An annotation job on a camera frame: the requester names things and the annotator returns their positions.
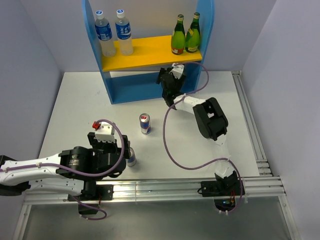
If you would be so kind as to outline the blue and yellow shelf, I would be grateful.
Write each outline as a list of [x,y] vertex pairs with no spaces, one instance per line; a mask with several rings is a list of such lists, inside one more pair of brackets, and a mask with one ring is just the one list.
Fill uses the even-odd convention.
[[88,0],[82,1],[82,13],[87,36],[111,104],[150,100],[162,96],[162,88],[156,84],[160,68],[173,63],[186,63],[186,80],[183,92],[195,90],[204,63],[214,25],[215,3],[199,0],[196,11],[200,13],[200,44],[195,53],[181,55],[171,53],[171,36],[152,36],[133,39],[133,54],[124,56],[117,52],[106,57],[102,53],[96,29],[95,17]]

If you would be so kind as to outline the Pocari Sweat bottle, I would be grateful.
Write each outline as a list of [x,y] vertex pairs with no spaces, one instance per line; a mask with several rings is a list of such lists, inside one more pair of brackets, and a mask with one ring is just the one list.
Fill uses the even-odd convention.
[[129,56],[134,52],[130,21],[126,18],[123,9],[118,9],[116,16],[115,28],[119,49],[122,55]]
[[95,30],[101,45],[102,54],[105,57],[113,57],[116,54],[116,48],[113,41],[110,23],[105,18],[102,10],[97,10],[95,12],[95,16]]

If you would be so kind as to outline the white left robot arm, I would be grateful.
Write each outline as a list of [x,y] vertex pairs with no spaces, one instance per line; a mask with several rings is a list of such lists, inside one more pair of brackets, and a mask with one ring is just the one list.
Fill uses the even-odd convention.
[[97,200],[97,182],[117,178],[126,169],[130,141],[123,135],[124,147],[117,142],[98,141],[93,132],[87,135],[90,148],[75,146],[49,157],[17,161],[1,155],[0,194],[20,196],[25,191],[54,192]]

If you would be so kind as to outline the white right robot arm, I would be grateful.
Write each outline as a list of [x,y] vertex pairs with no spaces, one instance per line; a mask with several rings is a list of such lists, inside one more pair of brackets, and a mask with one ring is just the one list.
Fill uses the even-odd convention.
[[242,197],[244,187],[237,167],[228,157],[222,156],[200,166],[186,167],[179,164],[168,149],[166,141],[167,118],[171,110],[180,110],[194,115],[197,128],[205,139],[213,140],[223,153],[227,154],[229,152],[226,144],[229,122],[218,100],[214,97],[208,99],[192,97],[190,96],[191,92],[182,93],[181,88],[185,78],[184,66],[174,64],[167,69],[162,67],[156,80],[156,83],[162,87],[162,98],[168,106],[162,125],[162,140],[165,151],[170,160],[184,170],[195,171],[213,164],[216,181],[211,193],[218,196],[229,196],[229,202],[235,203],[237,191],[239,191],[239,196]]

